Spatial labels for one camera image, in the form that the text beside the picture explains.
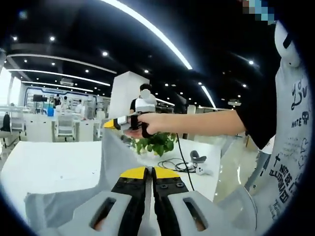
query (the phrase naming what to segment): black cable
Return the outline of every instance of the black cable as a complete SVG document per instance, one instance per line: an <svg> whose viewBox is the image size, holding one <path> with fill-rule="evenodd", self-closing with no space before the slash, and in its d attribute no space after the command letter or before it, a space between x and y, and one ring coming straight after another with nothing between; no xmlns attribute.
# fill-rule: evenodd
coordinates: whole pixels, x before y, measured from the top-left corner
<svg viewBox="0 0 315 236"><path fill-rule="evenodd" d="M176 133L176 136L177 136L179 151L181 152L181 156L182 156L183 162L184 162L185 167L186 167L186 170L187 170L187 174L188 174L189 182L190 182L190 184L191 184L191 188L192 188L193 191L195 191L195 189L193 188L193 184L192 184L191 178L190 178L190 173L189 173L189 170L188 170L188 167L187 167L187 163L186 163L186 161L184 160L184 156L183 156L183 153L182 153L181 145L180 145L180 143L179 143L178 133Z"/></svg>

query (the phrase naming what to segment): potted plant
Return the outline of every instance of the potted plant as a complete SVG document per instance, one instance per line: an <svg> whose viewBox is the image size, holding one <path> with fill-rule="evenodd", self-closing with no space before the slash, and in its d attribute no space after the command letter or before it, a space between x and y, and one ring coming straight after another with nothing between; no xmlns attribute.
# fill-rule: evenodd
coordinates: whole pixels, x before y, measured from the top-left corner
<svg viewBox="0 0 315 236"><path fill-rule="evenodd" d="M174 142L178 142L176 134L173 133L156 133L147 139L132 139L131 145L135 148L140 155L141 151L147 150L154 152L155 155L160 157L174 149Z"/></svg>

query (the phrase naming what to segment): white desk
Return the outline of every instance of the white desk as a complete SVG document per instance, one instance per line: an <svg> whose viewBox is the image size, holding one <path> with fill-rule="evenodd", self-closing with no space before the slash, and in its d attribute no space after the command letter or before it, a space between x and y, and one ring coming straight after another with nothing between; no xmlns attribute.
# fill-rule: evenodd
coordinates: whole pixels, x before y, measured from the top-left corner
<svg viewBox="0 0 315 236"><path fill-rule="evenodd" d="M188 159L190 151L195 149L200 155L207 155L208 164L213 166L213 177L191 174L195 190L212 201L219 178L220 148L189 140L180 142L185 159ZM180 157L177 144L163 159L171 157ZM143 165L156 165L161 160L137 158ZM94 187L99 180L100 163L101 142L19 142L9 155L0 179L7 196L27 222L24 203L27 193L47 194ZM187 174L180 175L191 190ZM151 218L156 219L153 204Z"/></svg>

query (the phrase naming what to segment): blue object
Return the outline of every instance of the blue object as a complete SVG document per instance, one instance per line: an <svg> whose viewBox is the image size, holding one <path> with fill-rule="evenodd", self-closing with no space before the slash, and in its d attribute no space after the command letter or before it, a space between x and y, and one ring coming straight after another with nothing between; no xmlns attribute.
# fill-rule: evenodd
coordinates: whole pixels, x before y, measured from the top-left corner
<svg viewBox="0 0 315 236"><path fill-rule="evenodd" d="M53 117L54 116L54 108L48 107L47 109L47 116Z"/></svg>

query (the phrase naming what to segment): ceiling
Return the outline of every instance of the ceiling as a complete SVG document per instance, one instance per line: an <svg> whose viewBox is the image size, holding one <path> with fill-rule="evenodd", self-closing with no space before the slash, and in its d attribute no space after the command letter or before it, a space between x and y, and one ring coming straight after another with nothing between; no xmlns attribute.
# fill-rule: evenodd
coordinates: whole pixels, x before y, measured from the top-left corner
<svg viewBox="0 0 315 236"><path fill-rule="evenodd" d="M213 1L211 5L203 0L120 2L163 32L192 69L188 70L144 25L101 0L42 0L28 5L16 15L2 40L2 48L7 55L61 57L112 72L29 56L9 57L5 67L72 75L110 85L115 76L132 71L150 79L153 92L162 100L182 92L184 98L191 98L189 103L212 107L200 82L218 108L232 108L229 100L244 101L255 86L276 74L280 57L274 45L275 26L258 21L253 14L243 14L242 4L237 0ZM53 84L64 77L25 71L13 74L23 80ZM110 97L111 86L79 79L74 82L78 88Z"/></svg>

